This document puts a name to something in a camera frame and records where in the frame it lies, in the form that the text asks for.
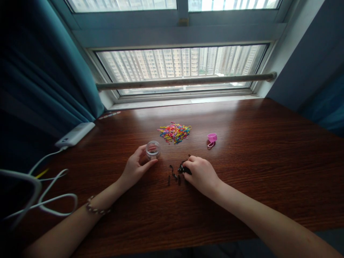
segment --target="clear plastic container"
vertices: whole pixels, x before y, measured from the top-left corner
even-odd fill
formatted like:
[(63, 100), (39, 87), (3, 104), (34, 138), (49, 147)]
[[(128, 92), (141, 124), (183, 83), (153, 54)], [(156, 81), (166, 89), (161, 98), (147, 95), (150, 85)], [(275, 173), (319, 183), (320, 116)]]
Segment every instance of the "clear plastic container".
[(157, 141), (147, 143), (146, 154), (148, 160), (158, 159), (160, 157), (160, 145)]

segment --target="window glass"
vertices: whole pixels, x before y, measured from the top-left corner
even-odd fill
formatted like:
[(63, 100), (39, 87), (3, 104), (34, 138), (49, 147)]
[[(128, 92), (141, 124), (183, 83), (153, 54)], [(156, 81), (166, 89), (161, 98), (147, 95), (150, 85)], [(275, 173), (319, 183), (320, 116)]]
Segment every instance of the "window glass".
[(244, 9), (276, 9), (279, 0), (188, 0), (189, 12)]
[(176, 0), (68, 0), (76, 13), (177, 9)]
[[(113, 82), (138, 82), (255, 74), (266, 44), (126, 51), (97, 56)], [(245, 82), (119, 90), (123, 95), (244, 87)]]

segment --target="window sill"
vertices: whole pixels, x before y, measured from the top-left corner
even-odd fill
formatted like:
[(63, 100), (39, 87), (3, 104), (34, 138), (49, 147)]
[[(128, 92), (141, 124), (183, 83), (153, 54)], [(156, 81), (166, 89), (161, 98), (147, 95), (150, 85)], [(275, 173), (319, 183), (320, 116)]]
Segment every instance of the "window sill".
[(243, 96), (224, 96), (224, 97), (204, 97), (197, 99), (179, 99), (179, 100), (160, 100), (160, 101), (144, 101), (132, 103), (119, 103), (110, 107), (108, 110), (125, 110), (125, 109), (139, 109), (139, 108), (153, 108), (158, 106), (175, 106), (187, 105), (196, 103), (221, 102), (230, 100), (244, 100), (244, 99), (261, 99), (257, 95), (243, 95)]

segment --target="window frame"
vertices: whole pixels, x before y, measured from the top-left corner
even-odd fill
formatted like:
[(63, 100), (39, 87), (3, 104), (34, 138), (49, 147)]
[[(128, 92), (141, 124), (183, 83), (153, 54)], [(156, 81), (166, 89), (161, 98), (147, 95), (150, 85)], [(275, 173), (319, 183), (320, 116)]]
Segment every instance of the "window frame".
[[(277, 9), (188, 12), (188, 1), (177, 0), (177, 10), (116, 11), (73, 13), (66, 0), (50, 0), (78, 44), (85, 50), (97, 73), (96, 83), (111, 83), (96, 51), (156, 49), (177, 47), (212, 47), (268, 44), (256, 74), (266, 66), (276, 42), (287, 23), (287, 12), (294, 0), (283, 0)], [(114, 103), (147, 100), (185, 99), (209, 96), (254, 94), (257, 82), (249, 89), (155, 94), (155, 96), (120, 96), (111, 90)]]
[[(212, 47), (222, 47), (222, 46), (232, 46), (232, 45), (213, 45)], [(258, 62), (258, 67), (255, 70), (254, 74), (257, 74), (258, 71), (261, 71), (261, 67), (263, 62), (267, 60), (270, 51), (271, 51), (271, 44), (266, 43), (266, 48), (262, 54), (261, 59)], [(112, 83), (109, 74), (106, 71), (106, 68), (103, 66), (103, 63), (100, 61), (99, 57), (96, 54), (96, 51), (91, 51), (92, 58), (96, 58), (98, 65), (102, 68), (102, 73), (107, 77), (107, 83)], [(215, 97), (215, 96), (233, 96), (233, 95), (251, 95), (253, 94), (252, 87), (254, 82), (249, 83), (248, 86), (245, 87), (237, 87), (231, 89), (214, 89), (214, 90), (202, 90), (202, 91), (186, 91), (186, 92), (170, 92), (170, 93), (160, 93), (160, 94), (142, 94), (142, 95), (126, 95), (122, 96), (118, 90), (110, 90), (109, 92), (112, 93), (112, 99), (114, 103), (128, 103), (128, 102), (140, 102), (140, 101), (159, 101), (159, 100), (170, 100), (170, 99), (191, 99), (191, 98), (200, 98), (200, 97)]]

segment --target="white cable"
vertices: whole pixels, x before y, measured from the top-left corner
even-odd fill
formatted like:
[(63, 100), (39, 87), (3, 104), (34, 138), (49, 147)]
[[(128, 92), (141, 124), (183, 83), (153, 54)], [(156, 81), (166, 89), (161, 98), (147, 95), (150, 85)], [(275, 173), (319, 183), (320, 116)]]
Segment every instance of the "white cable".
[(0, 174), (3, 174), (5, 176), (15, 177), (15, 178), (19, 178), (19, 179), (22, 179), (22, 180), (29, 181), (34, 186), (34, 192), (33, 192), (33, 195), (31, 196), (31, 199), (28, 201), (28, 204), (26, 205), (26, 207), (23, 210), (21, 210), (21, 214), (14, 221), (14, 223), (12, 224), (12, 226), (10, 228), (11, 230), (13, 230), (19, 224), (19, 222), (23, 219), (25, 214), (29, 211), (31, 205), (33, 205), (33, 203), (37, 199), (37, 197), (38, 197), (38, 195), (39, 195), (39, 193), (40, 193), (40, 191), (42, 189), (42, 184), (41, 184), (41, 182), (37, 178), (35, 178), (35, 177), (31, 176), (31, 175), (19, 173), (19, 172), (16, 172), (16, 171), (0, 169)]
[[(46, 157), (49, 157), (53, 154), (57, 154), (65, 149), (67, 149), (68, 147), (67, 146), (64, 146), (62, 147), (59, 151), (57, 152), (54, 152), (54, 153), (51, 153), (51, 154), (48, 154), (46, 155), (45, 157), (41, 158), (34, 166), (33, 168), (30, 170), (29, 174), (24, 174), (24, 173), (19, 173), (19, 172), (16, 172), (16, 171), (11, 171), (11, 170), (5, 170), (5, 169), (0, 169), (0, 174), (3, 174), (3, 175), (6, 175), (6, 176), (10, 176), (10, 177), (15, 177), (15, 178), (19, 178), (19, 179), (23, 179), (23, 180), (27, 180), (29, 182), (31, 182), (35, 189), (34, 189), (34, 194), (32, 195), (31, 199), (29, 200), (29, 202), (27, 203), (26, 207), (23, 209), (23, 210), (20, 210), (20, 211), (17, 211), (9, 216), (7, 216), (6, 218), (4, 218), (4, 220), (6, 219), (9, 219), (11, 217), (14, 217), (16, 215), (19, 215), (19, 217), (15, 220), (15, 222), (12, 224), (11, 226), (11, 230), (13, 230), (18, 224), (19, 222), (23, 219), (23, 217), (25, 216), (25, 214), (28, 212), (28, 210), (30, 209), (33, 209), (33, 208), (36, 208), (36, 207), (39, 207), (41, 210), (47, 212), (47, 213), (51, 213), (53, 215), (56, 215), (56, 216), (69, 216), (70, 214), (72, 214), (75, 210), (76, 210), (76, 207), (77, 207), (77, 204), (78, 204), (78, 197), (73, 194), (73, 193), (67, 193), (67, 194), (63, 194), (63, 195), (60, 195), (60, 196), (57, 196), (57, 197), (54, 197), (54, 198), (51, 198), (49, 200), (46, 200), (46, 201), (42, 201), (44, 196), (47, 194), (47, 192), (50, 190), (50, 188), (54, 185), (54, 183), (56, 182), (57, 179), (59, 179), (60, 177), (63, 177), (65, 176), (67, 173), (68, 173), (68, 169), (64, 169), (62, 170), (56, 177), (53, 177), (53, 178), (46, 178), (46, 179), (37, 179), (35, 178), (34, 176), (32, 176), (31, 174), (34, 172), (34, 170), (37, 168), (37, 166), (46, 158)], [(42, 189), (42, 183), (41, 181), (48, 181), (48, 180), (52, 180), (52, 182), (50, 183), (50, 185), (48, 186), (48, 188), (44, 191), (44, 193), (41, 195), (41, 197), (39, 198), (38, 200), (38, 203), (35, 204), (35, 205), (32, 205), (35, 200), (37, 199), (41, 189)], [(63, 197), (72, 197), (74, 199), (74, 208), (71, 212), (69, 213), (60, 213), (60, 212), (57, 212), (57, 211), (54, 211), (52, 209), (49, 209), (47, 207), (44, 206), (44, 204), (47, 204), (49, 202), (52, 202), (52, 201), (55, 201), (57, 199), (60, 199), (60, 198), (63, 198)]]
[(46, 159), (47, 157), (49, 157), (49, 156), (51, 156), (51, 155), (60, 153), (61, 151), (64, 151), (64, 150), (67, 149), (67, 148), (68, 148), (67, 146), (63, 146), (59, 151), (53, 152), (53, 153), (50, 153), (50, 154), (44, 156), (43, 158), (41, 158), (41, 159), (36, 163), (36, 165), (34, 165), (34, 166), (31, 168), (31, 170), (29, 171), (28, 174), (31, 175), (31, 174), (33, 173), (33, 171), (38, 167), (38, 165), (39, 165), (44, 159)]
[(54, 199), (55, 200), (57, 200), (57, 199), (60, 199), (60, 198), (62, 198), (62, 197), (66, 197), (66, 196), (70, 196), (70, 197), (73, 197), (74, 198), (74, 208), (73, 208), (73, 210), (72, 210), (72, 212), (70, 212), (70, 213), (60, 213), (60, 212), (58, 212), (58, 211), (54, 211), (54, 210), (52, 210), (52, 209), (49, 209), (49, 208), (47, 208), (47, 207), (45, 207), (43, 204), (42, 204), (42, 200), (43, 200), (43, 198), (44, 198), (44, 196), (47, 194), (47, 192), (50, 190), (50, 188), (55, 184), (55, 182), (56, 182), (56, 180), (58, 180), (58, 178), (59, 177), (61, 177), (61, 174), (63, 174), (65, 171), (68, 171), (68, 169), (64, 169), (64, 170), (62, 170), (55, 178), (54, 178), (54, 180), (50, 183), (50, 185), (48, 186), (48, 188), (44, 191), (44, 193), (40, 196), (40, 198), (38, 199), (38, 203), (37, 204), (40, 204), (40, 206), (39, 206), (39, 208), (41, 209), (41, 210), (43, 210), (43, 211), (45, 211), (45, 212), (47, 212), (47, 213), (51, 213), (51, 214), (53, 214), (53, 215), (56, 215), (56, 216), (60, 216), (60, 217), (65, 217), (65, 216), (69, 216), (69, 215), (71, 215), (75, 210), (76, 210), (76, 207), (77, 207), (77, 205), (78, 205), (78, 197), (75, 195), (75, 194), (73, 194), (73, 193), (67, 193), (67, 194), (65, 194), (65, 195), (60, 195), (60, 196), (57, 196), (57, 197), (55, 197)]
[[(58, 178), (61, 178), (61, 177), (65, 176), (66, 174), (68, 174), (68, 172), (60, 175)], [(44, 179), (39, 179), (39, 181), (44, 182), (44, 181), (54, 180), (55, 178), (56, 177), (44, 178)]]

